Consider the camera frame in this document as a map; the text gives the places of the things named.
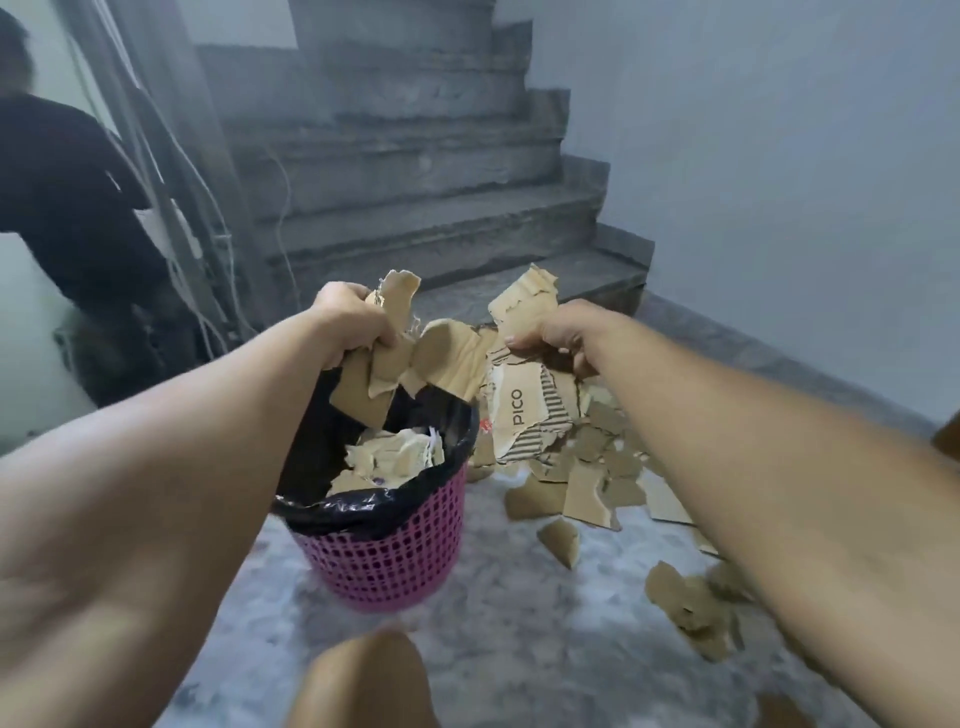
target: white wall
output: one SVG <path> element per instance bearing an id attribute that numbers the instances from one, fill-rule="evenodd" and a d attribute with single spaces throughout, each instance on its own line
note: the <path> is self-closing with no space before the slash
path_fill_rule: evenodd
<path id="1" fill-rule="evenodd" d="M 30 31 L 37 94 L 90 111 L 49 0 L 2 0 L 0 7 Z M 84 73 L 89 79 L 85 67 Z M 89 86 L 109 123 L 96 86 Z M 93 409 L 63 369 L 52 338 L 69 305 L 20 237 L 0 234 L 0 441 L 16 441 Z"/>
<path id="2" fill-rule="evenodd" d="M 960 407 L 960 5 L 499 0 L 651 287 L 935 420 Z"/>
<path id="3" fill-rule="evenodd" d="M 287 0 L 179 0 L 195 43 L 296 48 Z"/>

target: leg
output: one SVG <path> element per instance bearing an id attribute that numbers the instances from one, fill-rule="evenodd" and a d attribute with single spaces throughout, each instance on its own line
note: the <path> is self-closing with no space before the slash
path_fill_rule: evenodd
<path id="1" fill-rule="evenodd" d="M 399 632 L 375 632 L 318 657 L 300 686 L 287 728 L 439 728 L 417 648 Z"/>
<path id="2" fill-rule="evenodd" d="M 168 377 L 194 369 L 198 362 L 194 338 L 196 319 L 169 280 L 137 301 L 154 330 L 156 347 Z"/>

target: floor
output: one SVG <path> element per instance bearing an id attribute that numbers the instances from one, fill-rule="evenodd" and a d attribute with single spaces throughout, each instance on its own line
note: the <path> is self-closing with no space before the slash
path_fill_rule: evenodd
<path id="1" fill-rule="evenodd" d="M 640 318 L 714 358 L 932 432 L 917 415 L 656 296 Z M 658 560 L 686 573 L 710 563 L 682 526 L 622 509 L 620 533 L 580 528 L 581 563 L 569 572 L 537 542 L 538 524 L 507 524 L 503 492 L 514 484 L 498 476 L 468 486 L 450 578 L 424 604 L 388 618 L 338 604 L 270 518 L 158 725 L 278 726 L 314 656 L 382 624 L 402 626 L 420 647 L 444 728 L 742 728 L 761 690 L 790 694 L 820 728 L 874 725 L 786 651 L 759 610 L 741 612 L 747 648 L 727 662 L 709 665 L 687 647 L 643 595 Z"/>

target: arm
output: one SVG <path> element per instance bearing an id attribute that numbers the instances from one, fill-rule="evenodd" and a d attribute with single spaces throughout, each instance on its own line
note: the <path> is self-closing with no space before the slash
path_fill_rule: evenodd
<path id="1" fill-rule="evenodd" d="M 322 368 L 378 336 L 362 286 L 0 460 L 0 725 L 153 725 L 270 509 Z"/>
<path id="2" fill-rule="evenodd" d="M 892 726 L 960 714 L 960 478 L 927 445 L 568 303 L 540 339 L 592 365 L 678 498 L 779 620 Z"/>

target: stairs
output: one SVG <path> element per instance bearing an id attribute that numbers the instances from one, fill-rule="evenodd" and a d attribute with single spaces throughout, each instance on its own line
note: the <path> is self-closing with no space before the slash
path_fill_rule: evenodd
<path id="1" fill-rule="evenodd" d="M 567 95 L 524 87 L 529 23 L 494 28 L 488 0 L 290 1 L 299 50 L 198 47 L 288 310 L 280 241 L 302 304 L 406 268 L 423 320 L 478 324 L 537 262 L 562 297 L 633 313 L 647 269 L 594 245 L 604 185 L 562 162 Z"/>

